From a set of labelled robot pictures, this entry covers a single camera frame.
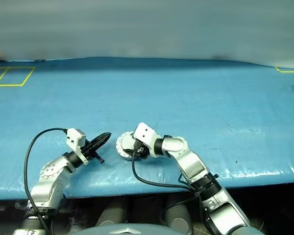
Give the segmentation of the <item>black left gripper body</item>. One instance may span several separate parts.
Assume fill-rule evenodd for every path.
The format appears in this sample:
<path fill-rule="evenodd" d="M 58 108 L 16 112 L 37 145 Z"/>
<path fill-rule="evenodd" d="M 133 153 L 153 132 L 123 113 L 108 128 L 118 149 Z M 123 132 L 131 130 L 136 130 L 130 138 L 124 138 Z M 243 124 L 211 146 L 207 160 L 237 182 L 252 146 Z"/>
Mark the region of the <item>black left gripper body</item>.
<path fill-rule="evenodd" d="M 82 148 L 81 152 L 84 155 L 84 157 L 86 158 L 87 161 L 91 161 L 92 159 L 97 159 L 99 160 L 99 162 L 102 164 L 105 162 L 105 160 L 99 156 L 99 154 L 96 152 L 90 152 L 90 147 L 89 146 L 85 146 Z"/>

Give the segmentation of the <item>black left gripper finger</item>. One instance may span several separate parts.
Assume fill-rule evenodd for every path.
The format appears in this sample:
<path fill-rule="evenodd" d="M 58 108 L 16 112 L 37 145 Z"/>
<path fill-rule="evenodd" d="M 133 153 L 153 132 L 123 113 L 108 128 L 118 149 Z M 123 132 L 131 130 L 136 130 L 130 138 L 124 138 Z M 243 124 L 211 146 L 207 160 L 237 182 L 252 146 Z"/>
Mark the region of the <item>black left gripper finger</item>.
<path fill-rule="evenodd" d="M 111 137 L 110 132 L 105 132 L 95 137 L 93 140 L 89 141 L 90 148 L 100 148 L 102 147 Z"/>
<path fill-rule="evenodd" d="M 90 152 L 96 152 L 100 147 L 102 147 L 110 139 L 111 134 L 100 134 L 90 141 Z"/>

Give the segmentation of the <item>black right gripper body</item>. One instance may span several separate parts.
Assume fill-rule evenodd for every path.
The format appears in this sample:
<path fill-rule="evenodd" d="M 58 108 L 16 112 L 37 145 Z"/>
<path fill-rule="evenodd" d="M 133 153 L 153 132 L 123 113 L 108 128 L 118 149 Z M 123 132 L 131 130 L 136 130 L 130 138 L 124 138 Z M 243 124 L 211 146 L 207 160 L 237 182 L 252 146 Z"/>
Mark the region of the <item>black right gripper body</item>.
<path fill-rule="evenodd" d="M 146 159 L 148 155 L 148 147 L 145 146 L 140 140 L 135 140 L 132 150 L 132 161 L 135 161 L 136 158 Z"/>

